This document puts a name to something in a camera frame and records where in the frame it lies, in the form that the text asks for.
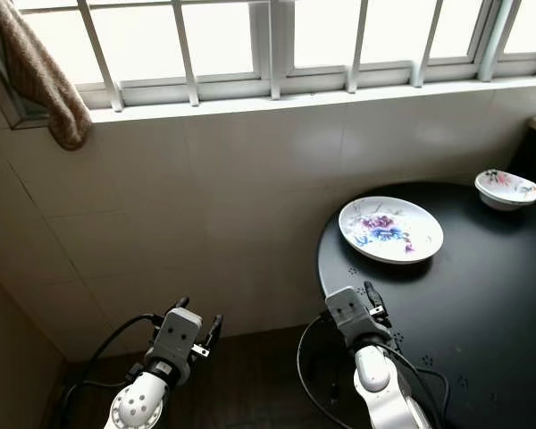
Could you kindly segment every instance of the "floral plate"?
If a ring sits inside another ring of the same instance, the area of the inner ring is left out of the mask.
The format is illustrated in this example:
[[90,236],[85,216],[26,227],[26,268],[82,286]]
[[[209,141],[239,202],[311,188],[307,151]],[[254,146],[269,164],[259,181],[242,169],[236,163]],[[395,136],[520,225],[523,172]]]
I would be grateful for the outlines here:
[[371,259],[412,264],[431,257],[443,244],[443,230],[423,208],[404,199],[359,198],[339,213],[348,243]]

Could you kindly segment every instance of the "window sill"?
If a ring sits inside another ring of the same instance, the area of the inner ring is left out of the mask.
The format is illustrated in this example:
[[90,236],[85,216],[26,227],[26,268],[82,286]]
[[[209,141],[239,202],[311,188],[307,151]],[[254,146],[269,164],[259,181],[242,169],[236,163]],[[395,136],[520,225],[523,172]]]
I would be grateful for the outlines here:
[[259,97],[207,101],[203,102],[198,107],[191,107],[190,105],[184,103],[170,105],[144,105],[127,107],[122,112],[118,113],[111,109],[96,109],[91,111],[91,118],[94,123],[139,121],[144,119],[203,116],[208,114],[232,114],[264,110],[269,111],[314,105],[336,105],[371,100],[424,97],[471,91],[528,87],[536,87],[536,77],[504,78],[496,79],[492,82],[481,82],[479,80],[434,82],[427,83],[422,88],[413,88],[409,85],[382,88],[361,88],[355,94],[348,94],[345,91],[333,91],[312,95],[302,94],[285,96],[280,100],[271,100],[268,97]]

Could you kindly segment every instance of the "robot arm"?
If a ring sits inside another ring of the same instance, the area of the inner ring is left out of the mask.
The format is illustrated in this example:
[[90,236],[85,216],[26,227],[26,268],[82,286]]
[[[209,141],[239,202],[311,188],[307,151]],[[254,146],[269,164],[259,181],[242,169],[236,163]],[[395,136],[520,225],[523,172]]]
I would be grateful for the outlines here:
[[[183,300],[178,306],[186,306]],[[186,308],[175,307],[167,312],[156,327],[153,346],[145,355],[145,364],[134,382],[113,399],[105,429],[151,429],[163,412],[169,391],[186,382],[193,362],[208,357],[218,341],[222,316],[214,319],[205,343],[195,343],[202,319]]]
[[[371,310],[365,299],[372,303]],[[356,351],[354,385],[367,405],[373,428],[431,429],[402,374],[383,349],[370,345],[391,340],[387,310],[379,293],[365,282],[364,288],[337,290],[325,302],[346,345]]]

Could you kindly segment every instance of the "black cable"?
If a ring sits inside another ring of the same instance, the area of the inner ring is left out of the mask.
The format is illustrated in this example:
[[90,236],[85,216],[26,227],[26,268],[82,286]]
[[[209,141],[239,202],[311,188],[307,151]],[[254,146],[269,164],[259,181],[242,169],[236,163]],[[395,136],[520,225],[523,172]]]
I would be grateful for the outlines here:
[[328,417],[333,423],[336,425],[343,427],[343,429],[352,429],[351,426],[346,425],[341,420],[330,414],[330,412],[323,407],[320,402],[314,397],[314,395],[309,391],[307,388],[306,382],[304,381],[304,376],[302,375],[302,369],[300,368],[300,350],[302,349],[302,344],[304,343],[304,338],[306,337],[306,334],[308,331],[322,318],[320,316],[317,316],[310,324],[304,329],[304,332],[302,332],[302,336],[300,337],[300,341],[297,344],[297,352],[296,352],[296,368],[297,368],[297,376],[300,379],[300,382],[302,383],[302,387],[304,388],[304,391],[306,392],[307,397],[312,401],[312,403],[315,405],[316,408],[318,408],[322,413]]
[[91,369],[93,368],[93,365],[96,363],[97,359],[101,356],[101,354],[107,349],[107,347],[119,336],[125,331],[127,328],[132,326],[133,324],[136,324],[137,322],[140,322],[142,320],[148,320],[152,324],[155,324],[155,321],[159,318],[158,315],[151,315],[151,314],[144,314],[144,315],[136,315],[135,317],[132,317],[130,320],[122,324],[119,328],[115,330],[107,339],[99,346],[96,350],[96,352],[93,354],[93,356],[89,359],[88,363],[86,364],[83,373],[81,374],[81,377],[79,378],[78,382],[73,384],[72,387],[63,395],[63,403],[62,408],[60,411],[62,426],[67,425],[69,423],[68,418],[68,409],[71,404],[71,396],[74,394],[74,392],[79,389],[82,386],[94,386],[99,387],[102,389],[113,389],[116,387],[123,387],[127,382],[124,383],[116,383],[116,384],[106,384],[106,383],[99,383],[94,382],[90,380],[86,380],[88,378],[89,373],[91,372]]
[[97,359],[101,356],[101,354],[105,351],[105,349],[107,349],[109,344],[111,344],[119,335],[121,335],[123,331],[125,331],[127,328],[129,328],[133,324],[140,322],[141,320],[148,320],[149,322],[152,323],[155,320],[155,315],[151,315],[151,314],[136,315],[135,317],[132,317],[130,320],[122,324],[119,328],[117,328],[114,333],[109,335],[109,337],[107,337],[107,339],[101,344],[101,346],[97,348],[96,352],[89,359],[80,377],[80,381],[84,381],[88,378],[91,368],[96,363]]
[[444,396],[443,396],[443,403],[442,403],[442,406],[441,406],[440,413],[442,414],[443,422],[446,422],[447,421],[447,408],[448,408],[448,403],[450,401],[450,384],[448,382],[447,377],[445,375],[433,370],[433,369],[430,369],[430,368],[423,368],[423,367],[418,366],[417,371],[419,371],[420,373],[426,373],[426,374],[434,375],[434,376],[438,377],[443,382],[443,389],[445,390],[445,393],[444,393]]
[[[314,397],[314,395],[309,391],[309,389],[308,389],[308,387],[306,385],[306,382],[304,380],[304,376],[302,375],[301,368],[300,368],[300,350],[302,349],[302,345],[304,343],[304,338],[306,337],[306,334],[310,331],[310,329],[312,329],[312,327],[317,322],[319,322],[320,320],[323,320],[323,319],[319,315],[312,322],[310,322],[310,324],[304,329],[304,332],[302,332],[302,336],[300,337],[300,341],[299,341],[299,343],[297,345],[297,353],[296,353],[297,375],[298,375],[298,378],[300,379],[302,387],[304,388],[304,391],[306,392],[307,397],[312,401],[312,403],[328,419],[330,419],[333,423],[335,423],[336,425],[338,425],[338,426],[340,426],[340,427],[342,427],[344,429],[351,429],[351,427],[349,425],[346,425],[341,420],[337,419],[327,409],[325,409],[322,404],[320,404],[318,402],[318,400]],[[419,384],[421,384],[422,389],[425,391],[425,394],[427,395],[427,398],[428,398],[429,402],[431,403],[432,414],[433,414],[433,417],[434,417],[434,420],[435,420],[435,426],[437,428],[439,428],[439,429],[443,429],[444,425],[441,423],[441,420],[442,420],[442,422],[446,421],[447,406],[448,406],[448,401],[450,399],[450,386],[449,386],[447,377],[445,377],[443,374],[438,373],[437,371],[434,371],[434,370],[431,370],[431,369],[428,369],[428,368],[416,368],[401,353],[399,353],[398,351],[394,350],[393,348],[391,348],[391,347],[389,347],[389,346],[387,346],[385,344],[376,343],[376,342],[368,342],[367,345],[377,346],[377,347],[381,347],[382,349],[387,350],[389,353],[391,353],[393,356],[395,356],[401,363],[403,363],[405,366],[407,366],[407,368],[409,368],[409,370],[413,373],[413,375],[417,379],[417,382],[419,382]],[[445,394],[444,394],[443,403],[442,403],[442,410],[438,409],[437,402],[435,401],[435,399],[434,399],[434,397],[432,395],[431,389],[424,382],[423,378],[419,374],[419,371],[424,372],[426,374],[435,375],[435,376],[439,377],[441,379],[441,381],[443,382]]]
[[61,408],[61,426],[64,427],[70,423],[70,419],[67,416],[67,410],[70,405],[70,399],[71,399],[71,396],[81,387],[91,386],[91,387],[97,387],[100,389],[111,390],[111,389],[123,388],[128,384],[129,382],[109,384],[109,383],[94,382],[93,380],[83,380],[79,383],[73,384],[72,387],[63,396],[63,404]]
[[419,384],[421,384],[421,388],[424,390],[425,394],[427,395],[427,399],[429,400],[429,402],[431,403],[431,406],[433,407],[433,413],[432,414],[433,414],[433,417],[435,419],[435,426],[437,428],[439,428],[439,429],[443,429],[444,426],[441,423],[442,415],[441,415],[441,413],[439,411],[439,408],[437,407],[437,401],[433,397],[431,389],[429,389],[429,386],[427,386],[427,384],[425,383],[425,381],[423,380],[423,378],[421,377],[421,375],[419,374],[419,372],[417,371],[415,366],[411,362],[409,362],[407,360],[407,358],[405,356],[403,356],[401,353],[399,353],[398,351],[392,349],[389,346],[386,346],[385,344],[382,344],[382,343],[379,343],[379,342],[367,342],[366,344],[368,346],[381,347],[382,349],[387,350],[390,354],[395,356],[403,365],[405,365],[407,368],[409,368],[409,370],[413,373],[413,375],[417,379],[417,382],[419,382]]

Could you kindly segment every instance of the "glass pane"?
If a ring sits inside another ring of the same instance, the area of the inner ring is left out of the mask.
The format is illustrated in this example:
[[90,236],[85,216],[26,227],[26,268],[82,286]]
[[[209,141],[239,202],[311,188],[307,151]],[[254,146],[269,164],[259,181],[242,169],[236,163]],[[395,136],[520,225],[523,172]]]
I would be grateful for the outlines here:
[[24,20],[73,83],[103,81],[79,12],[26,13]]
[[523,0],[520,4],[504,52],[536,52],[536,0]]
[[47,7],[77,6],[77,0],[14,0],[18,9],[37,9]]
[[294,66],[351,64],[356,46],[359,0],[297,0]]
[[482,0],[445,0],[432,41],[431,58],[467,56]]
[[91,13],[107,65],[117,80],[185,76],[171,6],[95,9]]
[[435,0],[369,0],[361,63],[419,58],[434,10]]
[[196,75],[254,70],[247,4],[190,4],[182,14]]

